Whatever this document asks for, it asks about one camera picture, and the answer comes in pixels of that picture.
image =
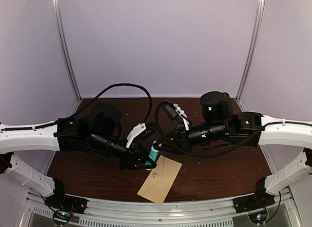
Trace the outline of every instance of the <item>white backdrop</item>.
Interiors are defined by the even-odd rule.
[[[266,0],[242,101],[249,111],[312,121],[312,0]],[[277,170],[302,148],[268,146]],[[291,186],[305,227],[312,223],[312,178]]]
[[[66,72],[51,0],[0,0],[0,121],[39,124],[72,113],[76,100]],[[44,172],[50,151],[18,153]],[[18,224],[28,189],[0,175],[0,226]]]
[[[257,0],[59,0],[82,97],[119,82],[154,97],[235,96]],[[105,96],[143,96],[114,89]]]

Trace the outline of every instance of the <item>brown envelope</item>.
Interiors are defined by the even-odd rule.
[[[157,161],[157,167],[152,169],[137,194],[162,205],[181,166],[182,164],[161,155]]]

